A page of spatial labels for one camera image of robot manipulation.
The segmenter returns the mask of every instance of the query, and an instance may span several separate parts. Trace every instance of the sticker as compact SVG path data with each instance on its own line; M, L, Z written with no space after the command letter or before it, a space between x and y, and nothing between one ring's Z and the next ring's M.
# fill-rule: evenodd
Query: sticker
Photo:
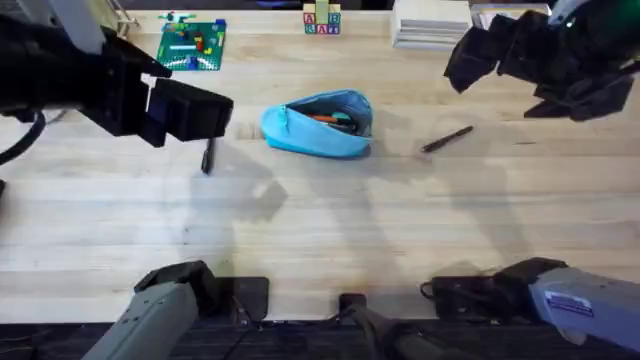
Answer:
M547 304L555 309L593 317L591 301L577 296L561 294L554 291L545 291Z

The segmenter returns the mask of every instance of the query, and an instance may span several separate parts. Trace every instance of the stack of paper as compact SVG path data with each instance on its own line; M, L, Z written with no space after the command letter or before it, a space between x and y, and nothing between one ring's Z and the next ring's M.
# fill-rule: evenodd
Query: stack of paper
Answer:
M451 50L471 25L467 1L396 0L391 42L393 47Z

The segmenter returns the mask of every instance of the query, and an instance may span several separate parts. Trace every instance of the green lego baseplate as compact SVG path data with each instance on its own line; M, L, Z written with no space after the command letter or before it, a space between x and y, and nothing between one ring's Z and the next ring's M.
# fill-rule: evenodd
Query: green lego baseplate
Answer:
M217 71L222 65L222 50L227 31L224 20L216 22L166 23L156 59L173 71ZM172 49L175 46L195 46L197 36L202 36L203 51L197 49ZM189 59L197 58L198 67L190 67Z

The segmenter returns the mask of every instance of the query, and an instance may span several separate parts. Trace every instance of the gray robot arm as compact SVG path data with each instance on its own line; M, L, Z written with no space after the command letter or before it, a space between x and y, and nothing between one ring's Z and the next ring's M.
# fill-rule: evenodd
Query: gray robot arm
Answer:
M638 284L532 258L493 276L440 276L425 285L443 320L546 322L576 344L593 335L640 351Z
M164 283L137 293L83 360L166 359L198 316L189 284Z
M198 315L219 305L219 286L202 261L147 274L120 319L83 360L166 359Z

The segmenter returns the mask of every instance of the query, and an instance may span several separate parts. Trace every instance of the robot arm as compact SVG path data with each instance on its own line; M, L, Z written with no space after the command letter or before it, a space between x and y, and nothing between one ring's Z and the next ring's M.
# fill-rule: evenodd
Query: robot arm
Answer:
M166 359L199 314L218 309L217 284L202 261L152 271L136 285L120 319L83 360Z
M593 335L640 351L640 285L634 283L532 258L491 277L435 277L427 285L443 320L546 322L577 344Z
M639 50L640 2L560 1L551 17L529 11L518 20L496 16L488 30L471 28L444 75L463 92L496 69L537 85L543 101L525 117L585 121L624 108Z

